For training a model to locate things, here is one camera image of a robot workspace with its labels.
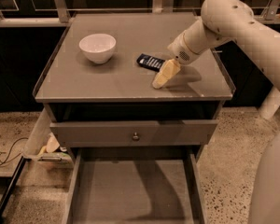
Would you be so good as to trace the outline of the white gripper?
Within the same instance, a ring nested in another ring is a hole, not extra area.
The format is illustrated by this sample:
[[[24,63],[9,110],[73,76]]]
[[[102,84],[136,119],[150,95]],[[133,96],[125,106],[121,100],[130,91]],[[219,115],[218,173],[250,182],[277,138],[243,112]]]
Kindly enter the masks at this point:
[[[187,43],[185,32],[181,33],[167,48],[172,58],[166,61],[152,81],[155,89],[163,87],[180,71],[180,64],[188,65],[196,61],[205,48],[199,48]]]

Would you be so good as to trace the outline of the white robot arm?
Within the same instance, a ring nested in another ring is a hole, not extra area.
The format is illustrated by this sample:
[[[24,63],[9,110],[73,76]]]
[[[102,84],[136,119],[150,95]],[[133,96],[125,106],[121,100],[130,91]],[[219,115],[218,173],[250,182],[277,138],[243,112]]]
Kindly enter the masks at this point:
[[[259,113],[270,119],[280,107],[280,34],[254,19],[252,9],[240,0],[204,0],[201,17],[169,46],[152,86],[161,88],[182,64],[203,52],[233,41],[272,84]],[[248,224],[280,224],[280,133],[266,146],[256,173]]]

